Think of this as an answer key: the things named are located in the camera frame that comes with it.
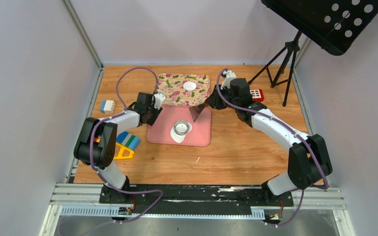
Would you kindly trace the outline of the pink plastic tray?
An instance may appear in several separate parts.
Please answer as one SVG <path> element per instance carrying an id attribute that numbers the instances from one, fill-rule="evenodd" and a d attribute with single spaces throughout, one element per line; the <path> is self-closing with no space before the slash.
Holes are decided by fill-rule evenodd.
<path id="1" fill-rule="evenodd" d="M 182 143 L 176 143 L 170 136 L 173 125 L 178 121 L 185 121 L 192 125 L 191 132 Z M 205 147 L 211 138 L 211 111 L 205 108 L 196 122 L 193 122 L 186 106 L 165 105 L 155 123 L 148 127 L 147 140 L 155 144 L 185 145 Z"/>

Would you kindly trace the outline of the floral cutting mat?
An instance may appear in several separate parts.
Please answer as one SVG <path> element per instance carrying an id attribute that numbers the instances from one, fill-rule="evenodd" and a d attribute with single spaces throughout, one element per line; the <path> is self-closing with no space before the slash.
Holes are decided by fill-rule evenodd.
<path id="1" fill-rule="evenodd" d="M 197 84 L 194 91 L 187 91 L 183 83 L 191 81 Z M 210 95 L 210 77 L 202 74 L 166 74 L 158 75 L 158 91 L 166 95 L 164 104 L 177 106 L 197 106 Z"/>

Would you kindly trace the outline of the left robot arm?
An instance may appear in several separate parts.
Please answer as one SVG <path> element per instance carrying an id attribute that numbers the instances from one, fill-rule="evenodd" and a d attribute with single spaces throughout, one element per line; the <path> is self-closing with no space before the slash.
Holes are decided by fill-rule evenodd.
<path id="1" fill-rule="evenodd" d="M 97 119 L 86 118 L 79 133 L 73 156 L 90 166 L 119 203 L 126 203 L 131 194 L 128 177 L 114 161 L 117 135 L 143 124 L 153 125 L 162 111 L 166 96 L 140 92 L 135 102 L 114 116 Z"/>

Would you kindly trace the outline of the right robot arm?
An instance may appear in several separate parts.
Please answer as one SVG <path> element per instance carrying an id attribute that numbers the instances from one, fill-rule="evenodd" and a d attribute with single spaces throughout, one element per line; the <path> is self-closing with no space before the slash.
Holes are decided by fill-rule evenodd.
<path id="1" fill-rule="evenodd" d="M 308 135 L 288 125 L 264 104 L 255 101 L 244 78 L 232 79 L 227 85 L 217 84 L 205 104 L 213 109 L 234 109 L 237 117 L 248 126 L 263 132 L 288 154 L 287 171 L 263 183 L 261 198 L 274 205 L 281 194 L 296 189 L 329 187 L 327 176 L 333 171 L 325 140 L 322 136 Z"/>

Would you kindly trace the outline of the white dough ball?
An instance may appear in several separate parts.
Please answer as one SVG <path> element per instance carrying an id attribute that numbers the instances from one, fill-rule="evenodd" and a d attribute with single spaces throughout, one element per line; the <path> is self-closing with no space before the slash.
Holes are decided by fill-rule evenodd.
<path id="1" fill-rule="evenodd" d="M 191 130 L 192 125 L 190 123 L 177 123 L 171 128 L 170 136 L 174 142 L 182 143 Z"/>

